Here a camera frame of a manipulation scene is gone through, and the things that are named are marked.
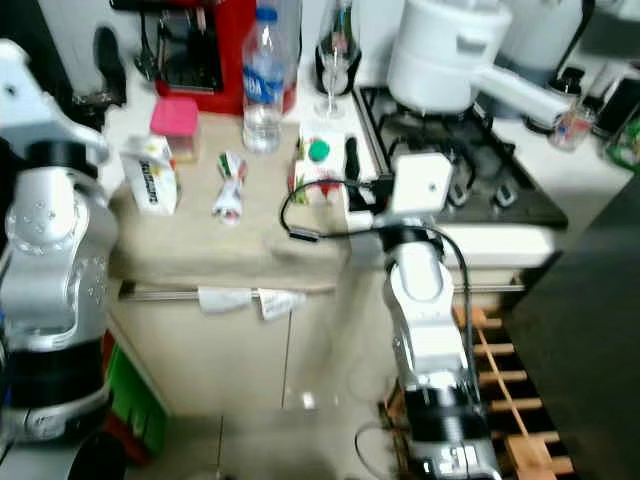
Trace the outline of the carton with green cap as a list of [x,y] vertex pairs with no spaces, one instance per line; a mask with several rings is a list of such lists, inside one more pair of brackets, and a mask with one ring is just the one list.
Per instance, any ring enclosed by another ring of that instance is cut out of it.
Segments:
[[[294,151],[293,168],[289,189],[312,180],[346,178],[346,137],[334,132],[302,132]],[[340,189],[342,184],[308,187],[302,193],[294,193],[291,202],[300,206],[337,204],[346,196]]]

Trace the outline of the clear water bottle blue label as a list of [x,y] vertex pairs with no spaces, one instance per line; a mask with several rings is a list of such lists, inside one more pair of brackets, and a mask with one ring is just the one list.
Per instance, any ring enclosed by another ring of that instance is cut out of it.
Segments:
[[242,138],[252,154],[276,150],[282,134],[287,59],[274,5],[257,6],[242,47]]

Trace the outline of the clear wine glass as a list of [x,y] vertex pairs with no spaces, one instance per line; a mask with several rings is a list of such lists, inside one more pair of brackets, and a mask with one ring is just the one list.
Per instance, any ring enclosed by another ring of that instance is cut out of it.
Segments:
[[355,0],[334,0],[328,31],[317,41],[315,50],[315,81],[324,100],[316,106],[320,118],[337,119],[343,115],[339,96],[355,87],[355,77],[362,60],[362,51],[355,36],[353,23]]

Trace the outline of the crumpled white snack packet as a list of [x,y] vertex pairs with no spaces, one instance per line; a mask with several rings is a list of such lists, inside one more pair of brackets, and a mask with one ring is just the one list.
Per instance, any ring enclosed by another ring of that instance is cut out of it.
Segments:
[[242,192],[247,177],[247,165],[241,157],[227,151],[219,156],[223,187],[212,205],[212,215],[227,225],[236,225],[243,215]]

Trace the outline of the steel gas stove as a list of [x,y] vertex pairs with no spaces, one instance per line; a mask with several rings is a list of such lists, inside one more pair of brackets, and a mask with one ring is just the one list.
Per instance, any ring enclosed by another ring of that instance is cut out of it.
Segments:
[[410,154],[443,154],[454,166],[440,224],[567,228],[564,212],[538,187],[515,156],[515,145],[492,131],[476,108],[426,115],[399,105],[385,86],[358,86],[355,105],[376,173],[388,177],[393,161]]

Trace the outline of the red coffee machine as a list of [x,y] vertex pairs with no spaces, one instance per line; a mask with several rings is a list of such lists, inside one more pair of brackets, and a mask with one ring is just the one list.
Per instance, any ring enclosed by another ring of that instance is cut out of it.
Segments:
[[156,20],[155,40],[143,41],[143,73],[157,96],[195,101],[202,113],[239,115],[243,108],[244,45],[256,26],[255,12],[269,6],[279,14],[276,46],[287,51],[284,111],[296,101],[302,52],[300,0],[109,0],[118,12],[140,15],[142,32]]

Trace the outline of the jar with pink lid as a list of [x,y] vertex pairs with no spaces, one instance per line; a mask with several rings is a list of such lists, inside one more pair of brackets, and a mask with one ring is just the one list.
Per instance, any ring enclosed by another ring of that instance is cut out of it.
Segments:
[[195,100],[186,97],[160,97],[151,116],[150,129],[163,137],[174,163],[196,163],[200,110]]

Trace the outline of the white carton green print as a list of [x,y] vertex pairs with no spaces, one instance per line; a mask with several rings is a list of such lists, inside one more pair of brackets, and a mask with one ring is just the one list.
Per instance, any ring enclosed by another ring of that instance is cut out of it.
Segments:
[[134,198],[145,215],[172,216],[179,189],[169,143],[154,134],[133,134],[125,141],[122,168]]

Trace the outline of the white kettle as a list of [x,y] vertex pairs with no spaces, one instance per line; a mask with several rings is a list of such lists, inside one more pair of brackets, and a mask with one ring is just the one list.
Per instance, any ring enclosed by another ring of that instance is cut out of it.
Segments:
[[502,0],[512,13],[498,64],[530,81],[548,81],[580,40],[596,0]]

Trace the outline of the wooden wine rack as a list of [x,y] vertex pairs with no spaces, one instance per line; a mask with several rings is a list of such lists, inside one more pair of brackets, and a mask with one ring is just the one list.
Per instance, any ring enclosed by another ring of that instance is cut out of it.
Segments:
[[518,357],[502,315],[475,307],[474,348],[498,465],[508,480],[576,480],[561,435]]

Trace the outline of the green and red bag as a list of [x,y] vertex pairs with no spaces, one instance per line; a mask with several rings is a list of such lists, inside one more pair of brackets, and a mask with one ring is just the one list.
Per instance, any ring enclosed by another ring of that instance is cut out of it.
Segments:
[[102,356],[111,390],[105,431],[124,445],[133,465],[150,465],[163,451],[169,412],[110,332],[102,339]]

